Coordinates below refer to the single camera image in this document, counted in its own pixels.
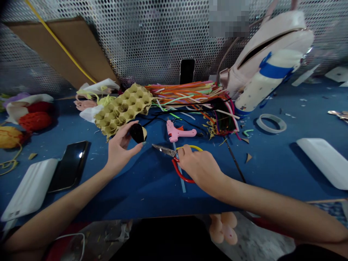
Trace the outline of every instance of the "scissor blade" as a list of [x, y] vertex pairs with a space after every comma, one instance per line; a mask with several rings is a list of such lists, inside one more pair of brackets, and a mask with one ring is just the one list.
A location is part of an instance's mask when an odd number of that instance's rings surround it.
[[163, 146], [159, 146], [159, 145], [156, 145], [156, 144], [152, 144], [152, 146], [156, 149], [158, 149], [159, 151], [163, 152], [164, 154], [167, 154], [171, 157], [174, 157], [175, 154], [176, 154], [176, 151], [174, 150], [171, 150], [169, 148], [166, 148], [166, 147], [163, 147]]

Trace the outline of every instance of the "tape roll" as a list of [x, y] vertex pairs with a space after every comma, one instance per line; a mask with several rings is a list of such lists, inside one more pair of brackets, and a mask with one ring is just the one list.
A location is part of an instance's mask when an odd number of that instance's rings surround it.
[[[266, 124], [263, 123], [262, 119], [270, 119], [277, 123], [280, 127], [280, 129], [272, 129], [268, 127]], [[260, 117], [256, 121], [257, 125], [264, 131], [270, 132], [270, 133], [281, 133], [286, 130], [286, 123], [281, 118], [272, 115], [272, 114], [261, 114]]]

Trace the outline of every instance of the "egg carton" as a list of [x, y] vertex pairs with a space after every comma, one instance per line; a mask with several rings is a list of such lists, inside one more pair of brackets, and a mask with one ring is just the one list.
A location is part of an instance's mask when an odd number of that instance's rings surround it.
[[134, 83], [95, 115], [95, 124], [108, 141], [122, 125], [133, 120], [137, 114], [147, 115], [153, 99], [155, 98], [148, 90]]

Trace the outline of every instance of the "pink bag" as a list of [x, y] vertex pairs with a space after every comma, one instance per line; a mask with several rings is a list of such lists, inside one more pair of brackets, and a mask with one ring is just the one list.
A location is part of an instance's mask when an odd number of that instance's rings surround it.
[[277, 3], [278, 0], [271, 3], [260, 29], [246, 44], [235, 64], [220, 72], [220, 83], [227, 88], [232, 99], [239, 96], [239, 90], [259, 70], [269, 52], [290, 49], [306, 53], [313, 44], [314, 34], [306, 28], [304, 13], [295, 10], [297, 0], [291, 1], [291, 11], [269, 20]]

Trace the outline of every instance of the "metal mesh panel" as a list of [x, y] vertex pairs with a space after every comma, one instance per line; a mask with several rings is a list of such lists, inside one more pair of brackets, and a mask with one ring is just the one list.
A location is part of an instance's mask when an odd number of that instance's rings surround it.
[[[272, 0], [250, 1], [250, 22], [263, 17]], [[279, 0], [273, 16], [290, 8], [290, 0]], [[130, 85], [178, 84], [182, 59], [195, 59], [194, 80], [216, 74], [218, 63], [232, 38], [209, 37], [209, 1], [191, 0], [32, 0], [47, 20], [80, 15], [98, 32], [105, 55], [121, 81]], [[303, 0], [299, 10], [315, 33], [307, 66], [321, 63], [324, 73], [348, 55], [348, 1]], [[23, 0], [11, 0], [3, 22], [37, 21]], [[241, 39], [221, 69], [231, 67], [250, 37]], [[0, 28], [2, 92], [59, 92], [68, 83], [5, 26]]]

